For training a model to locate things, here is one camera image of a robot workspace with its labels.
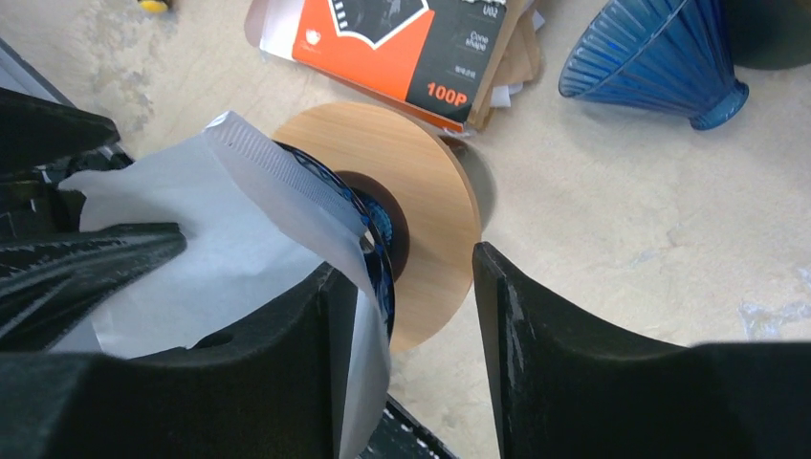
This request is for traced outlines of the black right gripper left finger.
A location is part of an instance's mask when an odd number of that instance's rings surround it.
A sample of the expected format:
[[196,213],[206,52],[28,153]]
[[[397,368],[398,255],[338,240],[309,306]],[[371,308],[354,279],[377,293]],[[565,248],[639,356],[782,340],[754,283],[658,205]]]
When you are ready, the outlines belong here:
[[335,458],[356,286],[321,265],[194,347],[6,354],[5,458]]

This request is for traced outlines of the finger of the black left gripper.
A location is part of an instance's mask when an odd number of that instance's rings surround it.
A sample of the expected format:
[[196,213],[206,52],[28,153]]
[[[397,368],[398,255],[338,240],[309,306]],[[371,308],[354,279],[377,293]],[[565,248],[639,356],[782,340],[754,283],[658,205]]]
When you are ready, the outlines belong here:
[[1,91],[1,238],[78,228],[83,199],[58,185],[84,170],[128,167],[108,118],[73,106]]
[[1,349],[53,348],[101,302],[182,253],[174,223],[123,224],[1,245]]

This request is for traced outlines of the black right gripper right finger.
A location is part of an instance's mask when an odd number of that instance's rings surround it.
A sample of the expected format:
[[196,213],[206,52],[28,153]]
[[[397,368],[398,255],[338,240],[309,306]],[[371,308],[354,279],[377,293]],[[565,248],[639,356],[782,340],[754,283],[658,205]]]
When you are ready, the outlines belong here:
[[504,458],[806,458],[806,342],[651,339],[594,316],[492,244],[472,252]]

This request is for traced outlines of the white paper coffee filter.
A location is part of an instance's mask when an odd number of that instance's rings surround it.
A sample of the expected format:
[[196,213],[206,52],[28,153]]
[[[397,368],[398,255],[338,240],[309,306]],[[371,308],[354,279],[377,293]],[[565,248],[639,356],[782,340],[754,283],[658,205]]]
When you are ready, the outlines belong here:
[[277,142],[234,112],[126,168],[60,183],[85,203],[81,231],[170,222],[186,249],[105,299],[84,320],[126,359],[190,347],[256,311],[322,263],[357,287],[340,456],[366,447],[390,380],[386,327],[360,246],[360,215]]

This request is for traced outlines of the blue glass dripper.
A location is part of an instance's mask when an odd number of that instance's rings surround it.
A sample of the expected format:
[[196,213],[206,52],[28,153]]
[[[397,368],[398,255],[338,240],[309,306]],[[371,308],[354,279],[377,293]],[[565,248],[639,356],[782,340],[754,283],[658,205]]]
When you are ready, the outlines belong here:
[[698,131],[730,120],[750,90],[734,72],[719,1],[610,1],[559,75],[559,93],[685,118]]
[[392,242],[390,218],[383,207],[368,193],[347,184],[336,172],[313,156],[284,142],[279,142],[278,145],[291,154],[300,165],[334,189],[360,215],[363,229],[360,246],[364,263],[378,299],[387,340],[391,341],[395,321],[395,288],[394,272],[388,253]]

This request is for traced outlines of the wooden dripper ring holder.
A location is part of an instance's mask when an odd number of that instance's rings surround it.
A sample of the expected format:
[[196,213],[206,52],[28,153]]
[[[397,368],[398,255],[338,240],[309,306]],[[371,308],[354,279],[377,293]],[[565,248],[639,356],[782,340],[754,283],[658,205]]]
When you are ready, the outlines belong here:
[[470,290],[471,252],[482,232],[470,180],[446,144],[416,120],[360,102],[305,110],[272,138],[319,160],[392,220],[392,351],[436,335]]

